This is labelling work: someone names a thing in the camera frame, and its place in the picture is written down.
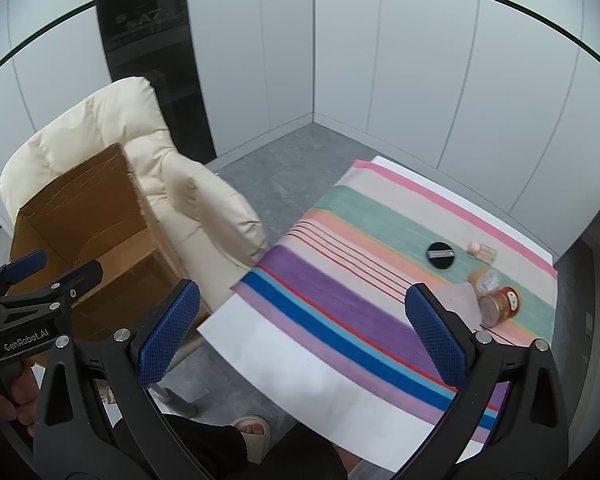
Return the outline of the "person's left hand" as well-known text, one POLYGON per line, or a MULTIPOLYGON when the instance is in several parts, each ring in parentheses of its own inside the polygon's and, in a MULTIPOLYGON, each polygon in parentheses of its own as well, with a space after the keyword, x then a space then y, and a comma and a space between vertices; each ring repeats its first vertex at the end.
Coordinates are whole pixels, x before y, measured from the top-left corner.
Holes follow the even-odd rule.
POLYGON ((33 359, 21 362, 18 377, 10 382, 8 393, 0 393, 0 422, 18 422, 34 437, 39 386, 33 373, 33 359))

